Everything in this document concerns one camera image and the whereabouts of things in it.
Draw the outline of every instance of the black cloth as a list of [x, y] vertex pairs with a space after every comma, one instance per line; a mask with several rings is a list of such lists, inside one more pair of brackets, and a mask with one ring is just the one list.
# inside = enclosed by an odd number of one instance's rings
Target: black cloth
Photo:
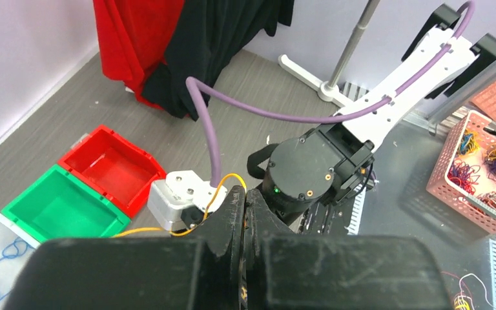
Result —
[[291, 24], [293, 5], [294, 0], [186, 0], [165, 51], [167, 63], [149, 76], [141, 95], [177, 118], [197, 120], [185, 79], [194, 76], [213, 86], [261, 29], [274, 36], [277, 23]]

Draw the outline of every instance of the stand base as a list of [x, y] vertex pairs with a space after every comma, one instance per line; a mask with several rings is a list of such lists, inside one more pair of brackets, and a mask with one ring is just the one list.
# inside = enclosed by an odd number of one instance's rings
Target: stand base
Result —
[[353, 103], [352, 100], [345, 97], [342, 93], [339, 92], [339, 87], [337, 85], [335, 85], [334, 87], [329, 87], [327, 85], [327, 81], [321, 81], [316, 76], [312, 75], [309, 71], [303, 69], [302, 67], [300, 67], [300, 65], [291, 61], [288, 56], [279, 56], [278, 64], [288, 73], [305, 83], [307, 86], [314, 89], [318, 94], [318, 97], [322, 101], [332, 102], [340, 108]]

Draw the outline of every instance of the white wall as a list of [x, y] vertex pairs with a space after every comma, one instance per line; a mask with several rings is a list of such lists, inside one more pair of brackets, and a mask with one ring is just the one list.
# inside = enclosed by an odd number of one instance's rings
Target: white wall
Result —
[[[457, 9], [464, 0], [381, 0], [342, 82], [371, 89], [400, 64], [400, 58], [429, 15], [442, 3]], [[496, 0], [476, 0], [476, 11], [465, 38], [478, 41], [489, 32], [496, 37]], [[291, 27], [275, 37], [259, 33], [246, 49], [276, 61], [281, 54], [328, 80], [356, 25], [366, 0], [297, 0]], [[438, 102], [426, 102], [429, 112]]]
[[96, 47], [91, 0], [0, 0], [0, 137]]

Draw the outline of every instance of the metal bar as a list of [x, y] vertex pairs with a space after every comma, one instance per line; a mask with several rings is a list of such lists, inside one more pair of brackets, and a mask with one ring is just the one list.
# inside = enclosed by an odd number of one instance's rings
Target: metal bar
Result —
[[461, 108], [469, 99], [496, 81], [496, 61], [490, 64], [469, 83], [452, 94], [444, 104], [429, 115], [429, 132], [436, 134], [438, 125]]
[[353, 33], [351, 34], [351, 37], [349, 38], [349, 41], [347, 42], [347, 45], [345, 46], [345, 49], [343, 50], [343, 53], [339, 58], [334, 72], [332, 73], [332, 76], [326, 85], [329, 90], [333, 89], [337, 85], [337, 82], [339, 82], [339, 77], [341, 76], [343, 69], [345, 69], [345, 67], [347, 66], [349, 59], [351, 59], [351, 56], [353, 55], [353, 52], [355, 51], [355, 48], [357, 47], [362, 34], [366, 30], [373, 12], [375, 12], [375, 8], [379, 4], [379, 1], [380, 0], [369, 0], [367, 2], [362, 15], [360, 16], [355, 29], [353, 29]]

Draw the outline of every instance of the baseboard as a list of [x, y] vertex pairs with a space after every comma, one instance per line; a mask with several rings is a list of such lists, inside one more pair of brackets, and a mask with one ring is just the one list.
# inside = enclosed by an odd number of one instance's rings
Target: baseboard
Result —
[[97, 53], [99, 52], [99, 46], [96, 43], [90, 51], [84, 55], [79, 62], [71, 68], [39, 101], [35, 102], [22, 117], [17, 120], [1, 137], [0, 145], [14, 132], [18, 129], [36, 110], [42, 107], [49, 99], [52, 97], [75, 73], [79, 72], [81, 68], [86, 65]]

